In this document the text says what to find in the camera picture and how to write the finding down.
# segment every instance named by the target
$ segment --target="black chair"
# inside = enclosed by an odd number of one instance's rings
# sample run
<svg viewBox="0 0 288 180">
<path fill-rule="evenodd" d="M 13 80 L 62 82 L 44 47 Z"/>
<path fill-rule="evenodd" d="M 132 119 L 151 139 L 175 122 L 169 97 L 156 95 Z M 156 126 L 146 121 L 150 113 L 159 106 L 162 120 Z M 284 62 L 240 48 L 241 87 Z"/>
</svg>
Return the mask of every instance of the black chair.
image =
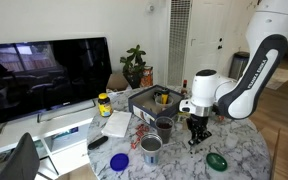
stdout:
<svg viewBox="0 0 288 180">
<path fill-rule="evenodd" d="M 34 180 L 36 174 L 40 174 L 38 173 L 39 166 L 40 159 L 32 137 L 29 133 L 25 133 L 6 162 L 5 167 L 0 171 L 0 180 Z"/>
</svg>

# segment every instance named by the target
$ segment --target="television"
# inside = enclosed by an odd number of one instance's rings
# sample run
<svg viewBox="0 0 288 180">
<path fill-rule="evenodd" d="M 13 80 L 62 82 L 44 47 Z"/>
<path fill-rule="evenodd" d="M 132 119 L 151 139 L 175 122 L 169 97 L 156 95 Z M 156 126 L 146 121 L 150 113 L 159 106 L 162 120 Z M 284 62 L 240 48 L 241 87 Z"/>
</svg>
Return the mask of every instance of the television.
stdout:
<svg viewBox="0 0 288 180">
<path fill-rule="evenodd" d="M 0 44 L 0 123 L 96 98 L 111 73 L 105 37 Z"/>
</svg>

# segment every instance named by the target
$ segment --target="cardboard box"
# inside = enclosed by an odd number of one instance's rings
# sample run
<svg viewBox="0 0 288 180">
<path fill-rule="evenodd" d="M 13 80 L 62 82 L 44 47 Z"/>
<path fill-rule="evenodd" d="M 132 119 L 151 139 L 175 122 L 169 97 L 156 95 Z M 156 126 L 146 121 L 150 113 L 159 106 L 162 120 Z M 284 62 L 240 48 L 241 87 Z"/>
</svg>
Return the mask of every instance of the cardboard box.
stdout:
<svg viewBox="0 0 288 180">
<path fill-rule="evenodd" d="M 111 74 L 106 85 L 106 93 L 125 91 L 129 87 L 123 73 Z"/>
<path fill-rule="evenodd" d="M 155 85 L 140 93 L 134 94 L 128 99 L 129 111 L 154 128 L 156 118 L 161 116 L 173 117 L 176 115 L 179 111 L 180 101 L 184 99 L 184 95 L 170 90 L 169 96 L 174 99 L 174 102 L 171 107 L 161 111 L 155 104 L 154 93 L 162 89 L 162 86 Z"/>
</svg>

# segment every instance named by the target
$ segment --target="marble table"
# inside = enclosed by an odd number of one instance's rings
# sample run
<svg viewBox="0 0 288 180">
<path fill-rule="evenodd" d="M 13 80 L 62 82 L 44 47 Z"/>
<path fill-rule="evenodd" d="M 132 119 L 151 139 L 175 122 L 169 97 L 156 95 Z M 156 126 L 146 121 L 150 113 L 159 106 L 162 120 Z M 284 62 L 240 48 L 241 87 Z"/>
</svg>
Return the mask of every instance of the marble table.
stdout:
<svg viewBox="0 0 288 180">
<path fill-rule="evenodd" d="M 169 87 L 179 92 L 179 87 Z M 111 95 L 114 110 L 128 111 L 128 97 L 142 91 L 135 89 L 119 95 Z M 97 114 L 88 131 L 88 143 L 101 137 L 108 118 Z M 141 149 L 131 148 L 131 141 L 136 139 L 135 127 L 144 123 L 132 115 L 124 138 L 109 137 L 109 140 L 99 148 L 88 151 L 90 165 L 98 179 L 269 179 L 271 170 L 270 156 L 267 145 L 248 120 L 224 122 L 209 120 L 207 125 L 212 136 L 202 143 L 190 146 L 189 130 L 182 130 L 182 124 L 176 123 L 170 142 L 163 145 L 159 164 L 148 166 L 144 163 Z M 234 149 L 225 146 L 228 133 L 238 136 L 239 141 Z M 224 172 L 217 172 L 206 163 L 209 152 L 221 154 L 228 163 Z M 115 172 L 110 167 L 111 158 L 117 153 L 125 153 L 129 157 L 128 167 L 121 172 Z"/>
</svg>

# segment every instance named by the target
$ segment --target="white door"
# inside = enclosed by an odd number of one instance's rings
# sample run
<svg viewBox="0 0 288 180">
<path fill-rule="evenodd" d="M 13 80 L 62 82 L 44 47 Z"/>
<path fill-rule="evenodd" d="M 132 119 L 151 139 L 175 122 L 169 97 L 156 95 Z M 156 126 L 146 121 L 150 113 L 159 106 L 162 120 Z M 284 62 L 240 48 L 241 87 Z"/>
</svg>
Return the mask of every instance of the white door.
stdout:
<svg viewBox="0 0 288 180">
<path fill-rule="evenodd" d="M 198 71 L 217 70 L 230 5 L 231 0 L 193 0 L 183 73 L 188 87 Z"/>
</svg>

